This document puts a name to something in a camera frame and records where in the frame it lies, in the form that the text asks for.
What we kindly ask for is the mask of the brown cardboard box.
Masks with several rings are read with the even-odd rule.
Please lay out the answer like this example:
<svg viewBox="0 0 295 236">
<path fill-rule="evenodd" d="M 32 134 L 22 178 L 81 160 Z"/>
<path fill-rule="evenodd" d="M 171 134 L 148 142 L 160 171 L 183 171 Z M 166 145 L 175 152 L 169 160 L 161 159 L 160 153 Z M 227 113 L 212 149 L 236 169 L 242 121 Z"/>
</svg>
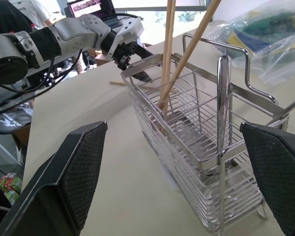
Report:
<svg viewBox="0 0 295 236">
<path fill-rule="evenodd" d="M 112 61 L 105 53 L 101 50 L 95 50 L 94 48 L 88 48 L 88 55 L 91 61 L 93 61 L 97 66 L 104 65 Z"/>
</svg>

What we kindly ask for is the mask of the person in white shirt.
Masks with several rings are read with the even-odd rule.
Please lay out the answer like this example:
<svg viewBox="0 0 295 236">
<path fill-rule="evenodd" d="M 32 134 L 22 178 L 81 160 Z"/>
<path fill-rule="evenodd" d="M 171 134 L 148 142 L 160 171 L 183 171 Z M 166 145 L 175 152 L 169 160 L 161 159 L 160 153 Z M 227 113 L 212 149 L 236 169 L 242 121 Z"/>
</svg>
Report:
<svg viewBox="0 0 295 236">
<path fill-rule="evenodd" d="M 51 13 L 37 0 L 8 0 L 38 28 L 54 24 Z"/>
</svg>

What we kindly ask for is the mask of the green yellow package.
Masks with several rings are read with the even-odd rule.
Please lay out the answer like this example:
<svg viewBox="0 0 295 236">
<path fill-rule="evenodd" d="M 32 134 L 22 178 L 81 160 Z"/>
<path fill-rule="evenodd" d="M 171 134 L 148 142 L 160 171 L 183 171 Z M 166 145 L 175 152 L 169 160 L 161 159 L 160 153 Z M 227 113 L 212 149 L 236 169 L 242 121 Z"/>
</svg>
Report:
<svg viewBox="0 0 295 236">
<path fill-rule="evenodd" d="M 233 23 L 226 43 L 257 53 L 284 38 L 295 35 L 295 10 L 275 15 L 255 14 L 245 21 Z"/>
</svg>

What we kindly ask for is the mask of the wooden chopstick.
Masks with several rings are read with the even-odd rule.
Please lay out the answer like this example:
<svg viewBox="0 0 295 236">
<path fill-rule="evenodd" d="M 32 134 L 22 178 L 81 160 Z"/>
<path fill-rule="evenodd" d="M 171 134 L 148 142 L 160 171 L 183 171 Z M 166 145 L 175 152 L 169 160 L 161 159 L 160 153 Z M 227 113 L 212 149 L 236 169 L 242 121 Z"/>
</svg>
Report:
<svg viewBox="0 0 295 236">
<path fill-rule="evenodd" d="M 211 21 L 220 2 L 221 2 L 221 0 L 211 0 L 211 3 L 209 4 L 203 19 L 201 20 L 193 37 L 191 38 L 191 41 L 190 41 L 189 45 L 187 46 L 182 58 L 180 59 L 172 77 L 170 78 L 169 81 L 167 81 L 165 83 L 164 90 L 160 95 L 160 102 L 159 102 L 159 108 L 162 109 L 163 112 L 167 111 L 169 93 L 170 93 L 172 87 L 174 86 L 180 73 L 182 72 L 183 68 L 185 67 L 186 63 L 188 62 L 190 56 L 192 55 L 197 43 L 201 39 L 205 29 L 207 28 L 209 22 Z"/>
<path fill-rule="evenodd" d="M 171 75 L 171 56 L 172 56 L 172 45 L 173 45 L 173 31 L 174 31 L 174 22 L 175 22 L 175 11 L 176 11 L 176 0 L 172 0 L 171 8 L 171 24 L 169 31 L 169 43 L 168 43 L 168 52 L 167 52 L 167 72 L 166 72 L 166 83 L 164 85 L 163 95 L 166 95 L 166 89 L 168 88 L 168 83 Z"/>
<path fill-rule="evenodd" d="M 169 31 L 171 24 L 171 8 L 172 0 L 167 0 L 167 15 L 166 15 L 166 27 L 165 27 L 165 41 L 164 41 L 164 50 L 163 50 L 163 61 L 162 61 L 162 78 L 161 78 L 161 88 L 160 88 L 160 100 L 164 92 L 164 85 L 166 83 L 166 72 L 167 72 L 167 52 L 168 52 L 168 43 L 169 43 Z"/>
</svg>

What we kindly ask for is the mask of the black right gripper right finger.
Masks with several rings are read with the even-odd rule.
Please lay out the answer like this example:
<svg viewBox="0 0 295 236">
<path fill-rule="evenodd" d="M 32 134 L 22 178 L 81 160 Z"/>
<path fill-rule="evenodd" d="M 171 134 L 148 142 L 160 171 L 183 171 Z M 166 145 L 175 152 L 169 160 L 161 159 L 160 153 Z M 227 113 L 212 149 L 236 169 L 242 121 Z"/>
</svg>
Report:
<svg viewBox="0 0 295 236">
<path fill-rule="evenodd" d="M 253 173 L 285 236 L 295 236 L 295 135 L 245 122 L 240 126 Z"/>
</svg>

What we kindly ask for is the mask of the black garment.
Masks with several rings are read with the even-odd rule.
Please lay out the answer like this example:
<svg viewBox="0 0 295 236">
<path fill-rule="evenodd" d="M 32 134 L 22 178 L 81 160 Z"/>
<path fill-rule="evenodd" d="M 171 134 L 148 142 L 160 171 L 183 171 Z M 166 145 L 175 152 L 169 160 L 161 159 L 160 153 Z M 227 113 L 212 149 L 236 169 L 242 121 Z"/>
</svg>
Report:
<svg viewBox="0 0 295 236">
<path fill-rule="evenodd" d="M 0 34 L 32 32 L 32 21 L 8 0 L 0 0 Z"/>
</svg>

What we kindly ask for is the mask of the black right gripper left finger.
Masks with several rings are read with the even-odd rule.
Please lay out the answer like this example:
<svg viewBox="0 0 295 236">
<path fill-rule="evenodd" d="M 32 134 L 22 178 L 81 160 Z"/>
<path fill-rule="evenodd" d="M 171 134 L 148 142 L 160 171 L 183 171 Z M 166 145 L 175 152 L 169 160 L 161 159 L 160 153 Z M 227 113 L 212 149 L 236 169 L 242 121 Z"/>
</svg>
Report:
<svg viewBox="0 0 295 236">
<path fill-rule="evenodd" d="M 108 125 L 70 132 L 0 222 L 0 236 L 80 236 L 97 187 Z"/>
</svg>

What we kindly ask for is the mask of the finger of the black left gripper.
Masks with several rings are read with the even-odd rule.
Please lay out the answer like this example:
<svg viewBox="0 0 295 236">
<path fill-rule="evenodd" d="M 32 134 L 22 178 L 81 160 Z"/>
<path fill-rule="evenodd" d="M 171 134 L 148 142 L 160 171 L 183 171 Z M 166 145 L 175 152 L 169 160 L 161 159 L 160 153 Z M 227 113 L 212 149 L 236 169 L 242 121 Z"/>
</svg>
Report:
<svg viewBox="0 0 295 236">
<path fill-rule="evenodd" d="M 136 55 L 138 55 L 141 59 L 145 59 L 145 58 L 151 57 L 153 55 L 153 53 L 151 53 L 150 51 L 148 51 L 143 46 L 137 44 L 137 47 L 136 47 Z"/>
<path fill-rule="evenodd" d="M 152 82 L 152 78 L 145 71 L 132 73 L 131 76 L 141 82 Z"/>
</svg>

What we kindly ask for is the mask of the green snack packages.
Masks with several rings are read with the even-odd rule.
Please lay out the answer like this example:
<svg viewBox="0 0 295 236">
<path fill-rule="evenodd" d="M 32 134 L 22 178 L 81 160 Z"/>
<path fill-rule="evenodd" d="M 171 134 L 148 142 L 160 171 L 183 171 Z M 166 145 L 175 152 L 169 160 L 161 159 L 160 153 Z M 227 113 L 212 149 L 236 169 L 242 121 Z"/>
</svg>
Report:
<svg viewBox="0 0 295 236">
<path fill-rule="evenodd" d="M 22 179 L 16 173 L 8 173 L 0 179 L 0 190 L 11 205 L 19 199 L 22 183 Z"/>
</svg>

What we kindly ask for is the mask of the open laptop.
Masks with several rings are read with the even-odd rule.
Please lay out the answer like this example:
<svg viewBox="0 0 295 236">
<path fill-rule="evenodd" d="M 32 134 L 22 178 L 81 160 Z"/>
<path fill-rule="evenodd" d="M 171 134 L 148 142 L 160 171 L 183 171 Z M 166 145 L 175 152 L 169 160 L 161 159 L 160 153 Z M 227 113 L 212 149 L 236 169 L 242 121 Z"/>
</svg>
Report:
<svg viewBox="0 0 295 236">
<path fill-rule="evenodd" d="M 67 6 L 73 18 L 91 14 L 100 18 L 111 29 L 122 26 L 112 0 L 75 0 L 67 3 Z"/>
</svg>

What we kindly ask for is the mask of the black bag with white print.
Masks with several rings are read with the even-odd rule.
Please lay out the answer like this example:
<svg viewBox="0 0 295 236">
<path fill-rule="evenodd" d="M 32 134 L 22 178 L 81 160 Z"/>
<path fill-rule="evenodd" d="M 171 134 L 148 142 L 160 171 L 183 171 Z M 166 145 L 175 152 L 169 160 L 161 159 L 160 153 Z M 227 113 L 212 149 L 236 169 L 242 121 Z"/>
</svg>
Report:
<svg viewBox="0 0 295 236">
<path fill-rule="evenodd" d="M 32 113 L 18 108 L 0 114 L 0 134 L 12 134 L 13 132 L 31 123 Z"/>
</svg>

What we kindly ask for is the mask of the metal spoon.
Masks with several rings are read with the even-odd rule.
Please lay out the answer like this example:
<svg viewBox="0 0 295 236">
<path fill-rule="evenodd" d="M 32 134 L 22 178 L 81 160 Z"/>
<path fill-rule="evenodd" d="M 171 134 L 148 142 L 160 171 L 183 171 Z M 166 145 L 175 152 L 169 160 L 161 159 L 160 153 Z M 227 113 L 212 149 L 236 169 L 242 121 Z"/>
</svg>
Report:
<svg viewBox="0 0 295 236">
<path fill-rule="evenodd" d="M 225 148 L 232 144 L 232 115 L 230 109 L 231 65 L 229 56 L 223 55 L 217 63 L 217 154 L 220 177 L 225 175 L 229 161 L 222 160 Z"/>
</svg>

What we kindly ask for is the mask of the clear plastic bag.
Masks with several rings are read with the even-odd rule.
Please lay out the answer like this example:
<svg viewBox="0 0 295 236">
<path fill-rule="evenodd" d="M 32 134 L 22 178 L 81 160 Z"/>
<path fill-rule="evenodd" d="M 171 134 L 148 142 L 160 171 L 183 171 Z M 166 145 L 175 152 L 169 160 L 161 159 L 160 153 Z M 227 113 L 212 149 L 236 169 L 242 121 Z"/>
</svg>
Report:
<svg viewBox="0 0 295 236">
<path fill-rule="evenodd" d="M 268 0 L 267 2 L 225 21 L 207 34 L 207 39 L 226 43 L 233 23 L 245 21 L 255 14 L 275 15 L 295 10 L 295 0 Z M 295 35 L 273 43 L 257 53 L 250 53 L 250 68 L 266 84 L 276 85 L 295 76 Z"/>
</svg>

